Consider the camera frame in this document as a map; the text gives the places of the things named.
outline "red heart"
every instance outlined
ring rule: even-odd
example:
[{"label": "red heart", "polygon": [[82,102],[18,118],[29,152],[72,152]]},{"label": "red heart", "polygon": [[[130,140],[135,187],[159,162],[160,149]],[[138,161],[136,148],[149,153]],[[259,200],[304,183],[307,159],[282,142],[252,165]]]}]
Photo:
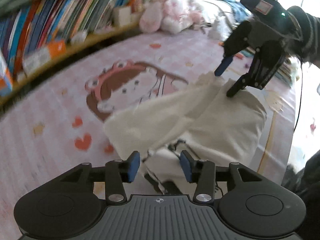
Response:
[{"label": "red heart", "polygon": [[159,49],[159,48],[161,48],[161,44],[159,44],[159,43],[153,43],[153,44],[150,44],[149,45],[151,48],[153,48],[153,49]]},{"label": "red heart", "polygon": [[104,152],[105,153],[113,153],[115,151],[114,147],[109,144],[105,149],[104,149]]},{"label": "red heart", "polygon": [[76,116],[75,117],[75,121],[72,123],[72,127],[73,128],[77,128],[77,127],[80,127],[81,125],[83,125],[81,117],[80,116]]},{"label": "red heart", "polygon": [[85,133],[83,139],[77,138],[75,139],[75,147],[81,151],[87,151],[91,145],[91,135],[89,133]]}]

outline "red book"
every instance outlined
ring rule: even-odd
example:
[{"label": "red book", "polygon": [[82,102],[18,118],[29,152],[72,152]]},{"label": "red book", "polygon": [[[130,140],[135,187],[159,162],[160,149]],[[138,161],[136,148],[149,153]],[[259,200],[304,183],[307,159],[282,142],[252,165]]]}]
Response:
[{"label": "red book", "polygon": [[13,70],[13,75],[16,75],[18,72],[20,72],[22,70],[22,57],[23,57],[23,50],[24,50],[24,46],[26,44],[27,41],[27,34],[28,34],[28,30],[31,27],[31,22],[33,20],[33,17],[36,14],[36,11],[40,5],[41,0],[35,0],[30,8],[30,11],[27,15],[26,21],[23,25],[22,28],[22,32],[19,38],[19,43],[18,43],[18,48],[17,48],[17,54],[16,54],[16,58],[14,61],[14,70]]},{"label": "red book", "polygon": [[59,9],[60,9],[63,2],[64,2],[64,0],[57,0],[56,3],[54,4],[54,6],[49,14],[49,17],[47,19],[47,22],[45,23],[44,28],[42,30],[40,39],[37,44],[37,49],[39,49],[46,42],[48,31],[50,30],[50,27],[52,26],[52,22],[53,22],[54,18],[56,17],[57,13],[59,12]]}]

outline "cartoon girl face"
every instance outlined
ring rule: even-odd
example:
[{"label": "cartoon girl face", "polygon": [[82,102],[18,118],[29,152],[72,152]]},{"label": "cartoon girl face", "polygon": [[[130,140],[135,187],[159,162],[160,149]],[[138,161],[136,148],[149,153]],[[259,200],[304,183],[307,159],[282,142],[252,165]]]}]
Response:
[{"label": "cartoon girl face", "polygon": [[116,110],[178,91],[187,84],[183,78],[165,73],[149,63],[119,61],[110,70],[103,70],[86,82],[85,89],[90,93],[87,105],[104,121]]}]

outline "metal screw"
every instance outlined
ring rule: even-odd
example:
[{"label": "metal screw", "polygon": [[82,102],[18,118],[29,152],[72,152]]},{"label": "metal screw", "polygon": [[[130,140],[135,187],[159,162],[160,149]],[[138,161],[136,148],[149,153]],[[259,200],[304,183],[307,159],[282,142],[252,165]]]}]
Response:
[{"label": "metal screw", "polygon": [[199,194],[196,199],[201,202],[208,202],[211,200],[211,196],[208,194]]},{"label": "metal screw", "polygon": [[124,199],[124,196],[121,194],[112,194],[108,197],[108,199],[112,202],[120,202]]}]

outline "beige cloth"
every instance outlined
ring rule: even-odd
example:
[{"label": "beige cloth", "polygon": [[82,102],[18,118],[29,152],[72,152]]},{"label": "beige cloth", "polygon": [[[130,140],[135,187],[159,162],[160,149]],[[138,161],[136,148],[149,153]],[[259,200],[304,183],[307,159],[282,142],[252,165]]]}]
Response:
[{"label": "beige cloth", "polygon": [[145,158],[149,151],[153,155],[144,163],[147,168],[160,181],[171,179],[184,189],[179,159],[166,144],[186,140],[201,159],[219,166],[233,161],[248,165],[255,153],[266,110],[246,90],[227,98],[233,83],[213,73],[202,75],[184,90],[116,112],[104,131],[122,159],[134,150]]}]

